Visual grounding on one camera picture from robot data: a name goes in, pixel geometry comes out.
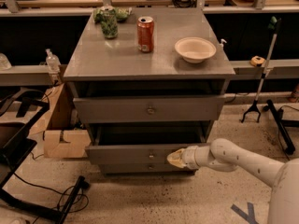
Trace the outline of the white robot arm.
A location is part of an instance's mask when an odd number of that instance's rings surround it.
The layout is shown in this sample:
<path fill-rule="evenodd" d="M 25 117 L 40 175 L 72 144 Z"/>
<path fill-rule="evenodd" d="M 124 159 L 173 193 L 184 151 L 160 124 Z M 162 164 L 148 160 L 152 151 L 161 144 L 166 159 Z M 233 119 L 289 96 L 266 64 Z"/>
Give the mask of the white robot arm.
<path fill-rule="evenodd" d="M 299 224 L 299 159 L 276 161 L 219 138 L 206 146 L 178 149 L 167 160 L 191 170 L 232 172 L 241 167 L 272 189 L 267 224 Z"/>

